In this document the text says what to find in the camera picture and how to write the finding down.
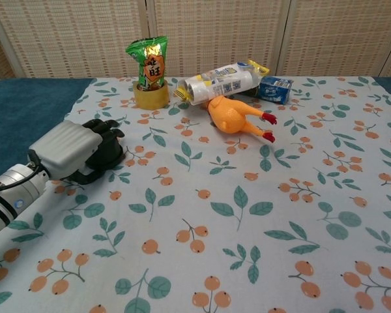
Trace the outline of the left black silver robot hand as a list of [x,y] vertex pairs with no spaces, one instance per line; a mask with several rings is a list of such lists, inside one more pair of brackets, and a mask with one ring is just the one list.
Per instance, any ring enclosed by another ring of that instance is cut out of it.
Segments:
[[124,132],[115,120],[63,121],[29,147],[28,157],[51,180],[88,185],[124,159]]

